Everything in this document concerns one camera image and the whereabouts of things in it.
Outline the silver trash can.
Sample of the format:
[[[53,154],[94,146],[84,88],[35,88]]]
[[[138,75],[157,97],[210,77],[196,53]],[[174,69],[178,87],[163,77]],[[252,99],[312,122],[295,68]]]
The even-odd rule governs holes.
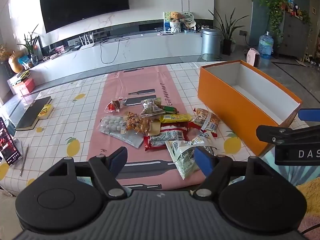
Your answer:
[[[220,55],[221,49],[221,33],[217,29],[203,29],[201,30],[202,48],[201,54],[205,55]]]

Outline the red snack packet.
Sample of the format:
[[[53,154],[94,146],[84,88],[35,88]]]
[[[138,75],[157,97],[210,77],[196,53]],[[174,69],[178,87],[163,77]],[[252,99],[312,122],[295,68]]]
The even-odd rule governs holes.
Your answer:
[[[145,150],[163,150],[166,149],[167,141],[186,141],[187,145],[203,144],[206,146],[216,147],[213,144],[213,137],[209,134],[198,134],[193,139],[188,137],[188,128],[186,122],[173,124],[161,124],[159,135],[147,135],[144,137]]]

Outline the small red date snack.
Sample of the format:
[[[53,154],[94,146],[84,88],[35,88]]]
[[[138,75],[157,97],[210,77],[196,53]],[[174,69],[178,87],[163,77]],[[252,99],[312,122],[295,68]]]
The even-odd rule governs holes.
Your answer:
[[[111,100],[107,106],[105,107],[105,113],[119,113],[120,110],[123,108],[124,98],[119,97],[117,99]]]

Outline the white ball candy packet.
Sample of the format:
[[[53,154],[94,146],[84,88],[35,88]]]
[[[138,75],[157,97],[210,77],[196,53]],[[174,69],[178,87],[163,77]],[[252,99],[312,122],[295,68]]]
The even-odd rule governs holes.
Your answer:
[[[99,131],[118,139],[134,148],[140,148],[143,143],[143,134],[126,129],[126,121],[122,116],[107,115],[100,121]]]

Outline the smartphone on stand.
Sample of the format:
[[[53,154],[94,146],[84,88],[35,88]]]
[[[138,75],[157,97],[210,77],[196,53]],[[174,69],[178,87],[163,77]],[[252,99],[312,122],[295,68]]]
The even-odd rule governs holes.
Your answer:
[[[14,141],[2,118],[0,134],[1,154],[9,166],[15,165],[20,159],[22,159],[22,155],[14,144]]]

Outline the striped teal clothing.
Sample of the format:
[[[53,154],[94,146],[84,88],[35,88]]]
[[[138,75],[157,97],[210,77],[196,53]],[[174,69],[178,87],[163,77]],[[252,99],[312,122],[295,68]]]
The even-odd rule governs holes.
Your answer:
[[[302,185],[319,177],[319,166],[278,166],[274,163],[274,157],[275,150],[273,148],[260,158],[280,175],[282,175],[292,185]]]

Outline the clear mixed nut packet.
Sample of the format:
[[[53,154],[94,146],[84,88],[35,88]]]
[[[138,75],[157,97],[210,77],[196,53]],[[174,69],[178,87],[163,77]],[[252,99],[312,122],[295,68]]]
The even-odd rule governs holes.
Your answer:
[[[161,98],[145,99],[142,101],[143,110],[140,116],[143,118],[149,118],[156,115],[164,114],[165,111],[161,108]]]

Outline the green candy stick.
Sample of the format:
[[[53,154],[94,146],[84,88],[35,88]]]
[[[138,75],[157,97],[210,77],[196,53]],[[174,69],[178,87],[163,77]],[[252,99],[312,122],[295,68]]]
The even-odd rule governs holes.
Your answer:
[[[172,106],[161,105],[160,108],[164,111],[165,114],[177,114],[178,110]]]

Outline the tall potted plant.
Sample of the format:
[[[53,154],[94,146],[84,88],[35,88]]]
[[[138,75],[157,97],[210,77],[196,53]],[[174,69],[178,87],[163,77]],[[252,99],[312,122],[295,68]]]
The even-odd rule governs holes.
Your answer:
[[[232,36],[233,33],[237,29],[241,29],[244,25],[238,25],[238,22],[247,18],[249,15],[244,15],[240,18],[234,18],[235,8],[229,17],[225,15],[225,18],[222,18],[219,12],[214,8],[214,11],[208,10],[209,13],[213,16],[214,20],[218,23],[216,27],[219,29],[223,36],[222,41],[222,54],[223,55],[231,55],[231,47],[232,47]]]

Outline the gold topped peanut bag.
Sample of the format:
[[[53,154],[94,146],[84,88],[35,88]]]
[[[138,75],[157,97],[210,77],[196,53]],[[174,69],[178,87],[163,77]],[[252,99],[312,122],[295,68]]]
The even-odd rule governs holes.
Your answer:
[[[134,131],[144,135],[159,135],[161,131],[161,122],[158,119],[143,118],[132,112],[124,115],[125,131]]]

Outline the orange mimi stick snack bag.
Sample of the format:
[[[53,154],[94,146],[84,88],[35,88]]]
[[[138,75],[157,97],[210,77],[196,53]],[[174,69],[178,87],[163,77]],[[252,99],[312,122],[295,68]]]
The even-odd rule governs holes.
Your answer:
[[[202,132],[216,133],[220,119],[214,113],[203,108],[195,108],[194,112],[193,124],[199,126]]]

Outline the blue water jug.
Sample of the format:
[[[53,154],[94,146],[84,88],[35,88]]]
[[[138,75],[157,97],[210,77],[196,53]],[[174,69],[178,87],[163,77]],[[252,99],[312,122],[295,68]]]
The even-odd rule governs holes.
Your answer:
[[[258,52],[263,59],[270,59],[273,51],[274,40],[267,31],[264,35],[259,37]]]

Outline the red gift box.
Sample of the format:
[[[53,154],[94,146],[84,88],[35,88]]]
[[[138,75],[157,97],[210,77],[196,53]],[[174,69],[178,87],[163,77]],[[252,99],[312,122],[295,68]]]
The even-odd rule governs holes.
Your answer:
[[[35,88],[35,83],[31,77],[22,80],[19,83],[11,85],[15,94],[20,96],[29,95]]]

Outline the yellow snack bar packet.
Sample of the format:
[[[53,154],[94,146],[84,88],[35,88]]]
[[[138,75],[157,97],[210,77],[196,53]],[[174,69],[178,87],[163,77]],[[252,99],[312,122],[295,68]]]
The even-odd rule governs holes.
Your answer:
[[[191,119],[192,119],[192,116],[190,114],[163,114],[159,118],[162,124],[189,122]]]

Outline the pink table runner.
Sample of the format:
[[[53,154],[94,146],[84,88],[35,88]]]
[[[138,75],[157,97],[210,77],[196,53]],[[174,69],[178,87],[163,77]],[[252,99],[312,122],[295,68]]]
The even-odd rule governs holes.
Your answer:
[[[175,153],[170,143],[189,145],[189,112],[167,66],[110,74],[101,96],[87,156],[110,156],[127,149],[116,179],[135,190],[174,190],[200,184],[204,175],[192,155]]]

